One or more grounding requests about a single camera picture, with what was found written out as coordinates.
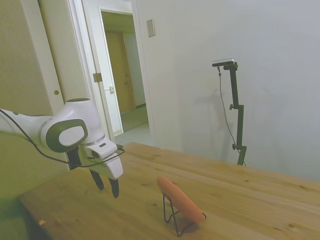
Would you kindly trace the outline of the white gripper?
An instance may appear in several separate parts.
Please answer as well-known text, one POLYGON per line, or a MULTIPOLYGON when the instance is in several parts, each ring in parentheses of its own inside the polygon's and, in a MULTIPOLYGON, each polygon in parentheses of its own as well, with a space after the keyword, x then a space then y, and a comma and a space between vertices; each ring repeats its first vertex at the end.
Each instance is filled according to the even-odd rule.
POLYGON ((120 195, 118 178, 123 174, 123 166, 117 145, 109 139, 102 139, 94 144, 84 145, 84 165, 91 165, 90 174, 99 190, 104 189, 100 174, 108 177, 111 192, 116 199, 120 195))

